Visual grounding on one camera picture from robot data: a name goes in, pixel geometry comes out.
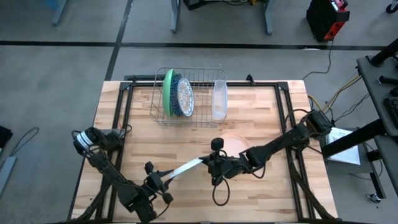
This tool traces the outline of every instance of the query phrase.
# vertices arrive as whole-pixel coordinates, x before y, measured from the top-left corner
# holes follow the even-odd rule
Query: decorative plate
[[[191,84],[186,78],[181,78],[180,81],[178,81],[177,94],[178,104],[180,105],[182,113],[185,116],[191,116],[193,113],[194,99]]]
[[[174,69],[170,69],[163,81],[163,113],[169,117],[173,115],[172,105],[170,104],[170,86],[173,75]]]
[[[178,103],[178,81],[181,79],[181,74],[174,74],[170,86],[170,104],[173,108],[173,112],[177,116],[182,115],[180,105]]]

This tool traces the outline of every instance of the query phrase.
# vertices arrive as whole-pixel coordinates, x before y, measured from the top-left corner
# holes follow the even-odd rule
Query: blue and white plate
[[[178,103],[178,81],[180,81],[181,74],[174,74],[170,85],[170,105],[172,106],[173,112],[177,116],[182,115],[180,105]]]
[[[181,78],[178,81],[178,103],[180,105],[180,109],[185,116],[191,116],[193,113],[193,92],[192,87],[189,81],[186,78]]]

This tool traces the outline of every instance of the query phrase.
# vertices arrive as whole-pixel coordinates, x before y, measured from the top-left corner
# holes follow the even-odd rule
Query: green plate
[[[169,117],[173,115],[173,108],[172,105],[170,104],[170,86],[173,75],[174,75],[174,69],[170,69],[166,73],[166,77],[164,78],[163,81],[163,113]]]

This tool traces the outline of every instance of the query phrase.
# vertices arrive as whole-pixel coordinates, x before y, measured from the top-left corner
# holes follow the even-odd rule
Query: clear plastic container
[[[228,91],[225,80],[216,80],[214,82],[213,101],[211,102],[213,110],[213,120],[224,120],[228,110]]]

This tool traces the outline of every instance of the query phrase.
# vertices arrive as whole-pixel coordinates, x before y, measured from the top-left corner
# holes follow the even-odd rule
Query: gray floor
[[[0,0],[0,40],[114,42],[127,0],[70,1],[59,27],[44,1]],[[351,0],[351,19],[336,45],[386,45],[397,37],[397,14],[386,14],[389,0]],[[178,34],[169,32],[168,1],[135,0],[123,38],[125,42],[201,42],[232,44],[318,44],[304,19],[309,0],[278,0],[274,5],[274,35],[264,35],[261,8],[217,3],[189,12],[183,5]],[[47,223],[66,219],[81,157],[70,138],[73,129],[93,122],[111,47],[0,46],[0,125],[16,141],[31,127],[40,133],[18,153],[18,161],[0,198],[1,223]],[[320,103],[355,72],[365,51],[334,50],[327,75],[306,80],[309,94]],[[325,70],[326,50],[147,49],[121,48],[112,80],[125,75],[153,74],[162,66],[218,67],[231,80],[252,74],[258,80],[301,79]],[[359,81],[341,94],[333,107],[338,116],[367,93]],[[362,126],[377,118],[370,99],[338,126]],[[394,223],[398,198],[386,172],[381,175],[387,199],[376,205],[366,198],[372,183],[349,175],[329,179],[339,217],[356,222]]]

